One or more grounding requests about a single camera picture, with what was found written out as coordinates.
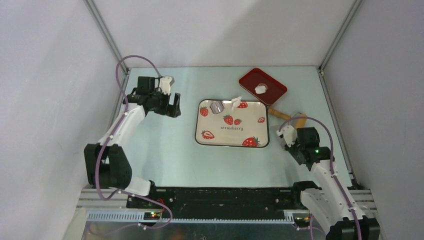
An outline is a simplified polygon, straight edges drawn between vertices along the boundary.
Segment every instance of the red tray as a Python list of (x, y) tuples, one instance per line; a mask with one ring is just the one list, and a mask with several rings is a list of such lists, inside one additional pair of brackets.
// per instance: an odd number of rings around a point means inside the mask
[[(287, 92), (286, 86), (259, 68), (253, 68), (250, 72), (240, 78), (238, 83), (242, 88), (246, 89), (246, 91), (268, 106), (273, 105), (283, 94)], [(265, 85), (266, 92), (263, 94), (256, 94), (255, 88), (260, 85)]]

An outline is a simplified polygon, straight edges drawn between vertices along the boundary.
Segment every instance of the strawberry print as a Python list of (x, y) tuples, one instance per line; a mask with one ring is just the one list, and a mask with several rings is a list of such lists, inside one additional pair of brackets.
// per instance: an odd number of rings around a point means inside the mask
[(209, 110), (208, 110), (208, 108), (207, 108), (206, 106), (201, 106), (201, 107), (200, 107), (200, 114), (201, 114), (203, 117), (206, 117), (206, 116), (209, 114)]
[(233, 120), (233, 117), (232, 116), (230, 116), (230, 115), (225, 115), (224, 116), (224, 122), (226, 123), (226, 124), (228, 124), (228, 125), (233, 125), (233, 122), (234, 122), (234, 120)]
[(239, 109), (245, 109), (245, 108), (247, 108), (248, 107), (248, 103), (247, 102), (245, 102), (245, 101), (242, 101), (241, 103), (240, 103), (240, 105), (238, 105), (238, 107), (237, 108), (239, 108)]
[(245, 147), (257, 147), (260, 144), (259, 144), (258, 138), (253, 136), (253, 137), (249, 137), (246, 140), (244, 140), (241, 145), (245, 146)]
[(204, 139), (214, 139), (215, 138), (214, 134), (212, 134), (212, 132), (210, 132), (210, 131), (202, 131), (201, 136)]

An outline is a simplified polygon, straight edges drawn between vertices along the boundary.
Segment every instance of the rectangular tray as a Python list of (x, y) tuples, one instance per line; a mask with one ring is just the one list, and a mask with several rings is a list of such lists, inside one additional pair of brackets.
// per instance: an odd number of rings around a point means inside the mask
[(217, 100), (205, 99), (197, 111), (195, 140), (201, 145), (264, 148), (270, 142), (268, 109), (260, 101), (242, 101), (232, 110), (230, 100), (222, 100), (225, 107), (213, 114), (209, 105)]

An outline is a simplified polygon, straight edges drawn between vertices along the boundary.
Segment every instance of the robotic arm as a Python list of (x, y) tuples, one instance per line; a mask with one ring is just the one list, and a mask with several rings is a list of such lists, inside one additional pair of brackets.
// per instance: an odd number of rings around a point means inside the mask
[(173, 104), (169, 104), (173, 83), (174, 78), (171, 76), (163, 76), (160, 79), (148, 76), (138, 77), (137, 87), (127, 95), (127, 111), (122, 110), (119, 114), (124, 117), (122, 119), (118, 117), (98, 143), (87, 144), (84, 149), (87, 177), (91, 185), (96, 183), (96, 162), (101, 148), (109, 139), (101, 156), (98, 179), (100, 187), (122, 189), (141, 196), (149, 194), (154, 183), (133, 176), (131, 165), (135, 160), (127, 159), (124, 148), (131, 140), (137, 126), (149, 112), (172, 118), (181, 115), (179, 93), (175, 94)]
[(292, 126), (286, 126), (277, 134), (285, 140), (284, 149), (299, 165), (306, 165), (321, 185), (322, 191), (313, 181), (301, 181), (293, 184), (293, 189), (297, 201), (309, 209), (323, 228), (326, 239), (358, 239), (357, 219), (362, 239), (378, 240), (380, 225), (375, 218), (366, 217), (348, 188), (336, 180), (337, 166), (333, 162), (331, 171), (331, 151), (326, 146), (320, 147), (317, 130), (314, 127), (295, 130)]

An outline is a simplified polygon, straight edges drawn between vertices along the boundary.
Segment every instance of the white wall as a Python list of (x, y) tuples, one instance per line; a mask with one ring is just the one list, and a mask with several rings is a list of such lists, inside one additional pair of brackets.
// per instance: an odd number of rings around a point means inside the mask
[[(98, 0), (123, 55), (160, 67), (317, 66), (354, 0)], [(128, 60), (130, 67), (148, 63)]]
[(389, 240), (423, 239), (424, 2), (364, 1), (324, 70)]
[(82, 0), (0, 2), (0, 239), (59, 240), (106, 131), (116, 61)]

